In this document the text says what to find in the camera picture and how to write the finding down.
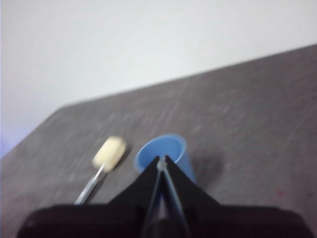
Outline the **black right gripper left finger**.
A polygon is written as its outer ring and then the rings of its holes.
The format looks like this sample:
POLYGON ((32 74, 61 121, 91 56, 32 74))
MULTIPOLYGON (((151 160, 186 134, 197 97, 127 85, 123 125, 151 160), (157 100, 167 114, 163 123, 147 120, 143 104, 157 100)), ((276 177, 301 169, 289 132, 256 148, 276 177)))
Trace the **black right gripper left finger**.
POLYGON ((137 236, 157 178, 159 157, 107 204, 55 205, 32 212, 18 231, 19 238, 101 238, 137 236))

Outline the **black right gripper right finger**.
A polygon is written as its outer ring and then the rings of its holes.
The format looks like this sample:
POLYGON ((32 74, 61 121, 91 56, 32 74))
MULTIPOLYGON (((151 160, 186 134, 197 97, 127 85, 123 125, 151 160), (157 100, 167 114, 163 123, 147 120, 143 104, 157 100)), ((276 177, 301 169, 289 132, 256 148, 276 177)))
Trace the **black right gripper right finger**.
POLYGON ((175 216, 193 238, 310 238, 303 218, 276 207, 220 204, 194 184, 168 157, 163 178, 175 216))

